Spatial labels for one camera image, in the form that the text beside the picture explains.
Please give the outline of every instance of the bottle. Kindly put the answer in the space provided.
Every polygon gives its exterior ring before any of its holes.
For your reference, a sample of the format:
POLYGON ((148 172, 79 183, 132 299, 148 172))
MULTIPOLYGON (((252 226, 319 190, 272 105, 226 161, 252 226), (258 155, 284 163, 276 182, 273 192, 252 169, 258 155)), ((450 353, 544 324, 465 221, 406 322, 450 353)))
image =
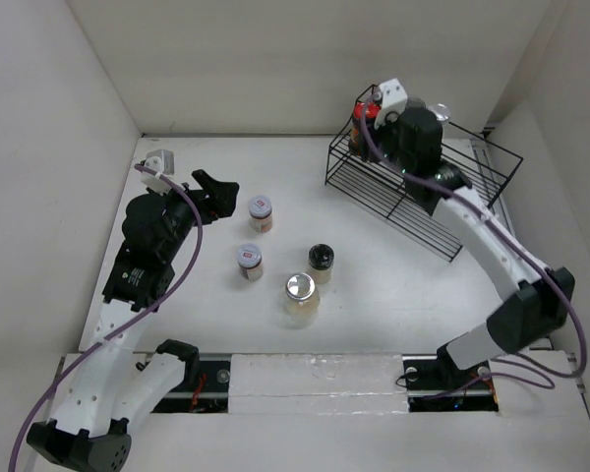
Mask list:
POLYGON ((332 276, 334 251, 327 244, 317 244, 308 252, 308 274, 315 283, 328 283, 332 276))
POLYGON ((310 315, 320 303, 315 280, 307 273, 294 273, 284 284, 286 311, 294 316, 310 315))
POLYGON ((244 244, 238 249, 236 261, 245 278, 254 281, 263 276, 263 254, 255 244, 244 244))
POLYGON ((265 233, 273 227, 273 207, 267 196, 256 195, 249 200, 249 215, 256 231, 265 233))

